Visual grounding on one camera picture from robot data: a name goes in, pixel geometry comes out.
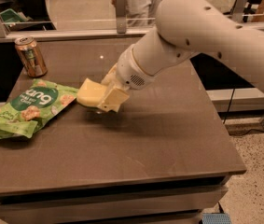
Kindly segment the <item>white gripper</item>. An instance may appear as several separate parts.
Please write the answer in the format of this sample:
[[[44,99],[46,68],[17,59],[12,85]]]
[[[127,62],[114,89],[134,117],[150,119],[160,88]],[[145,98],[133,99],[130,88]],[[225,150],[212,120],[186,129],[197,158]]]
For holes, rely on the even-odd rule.
[[[101,81],[105,85],[105,91],[97,107],[104,112],[118,112],[120,106],[130,98],[125,90],[115,84],[116,77],[132,90],[141,90],[155,80],[138,65],[133,56],[133,47],[134,45],[130,45],[119,56],[117,65],[114,64]]]

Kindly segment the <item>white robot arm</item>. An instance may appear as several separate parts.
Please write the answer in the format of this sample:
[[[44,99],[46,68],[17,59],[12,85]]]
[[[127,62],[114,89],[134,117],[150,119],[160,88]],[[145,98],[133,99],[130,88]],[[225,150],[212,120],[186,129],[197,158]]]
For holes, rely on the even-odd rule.
[[[162,0],[154,27],[130,45],[102,80],[96,105],[117,111],[129,94],[195,53],[220,61],[264,93],[264,32],[232,21],[206,0]]]

